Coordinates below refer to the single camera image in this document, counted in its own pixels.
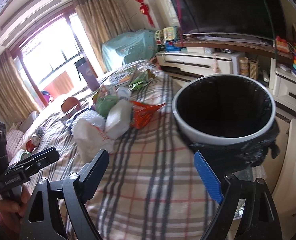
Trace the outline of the person's left hand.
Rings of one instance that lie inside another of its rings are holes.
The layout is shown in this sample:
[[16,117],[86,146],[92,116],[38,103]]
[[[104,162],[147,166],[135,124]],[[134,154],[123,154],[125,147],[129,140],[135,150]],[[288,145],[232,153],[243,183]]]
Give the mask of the person's left hand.
[[22,185],[21,204],[11,200],[0,200],[0,216],[8,228],[14,228],[20,225],[20,218],[17,218],[16,214],[23,217],[30,197],[31,195],[27,187]]

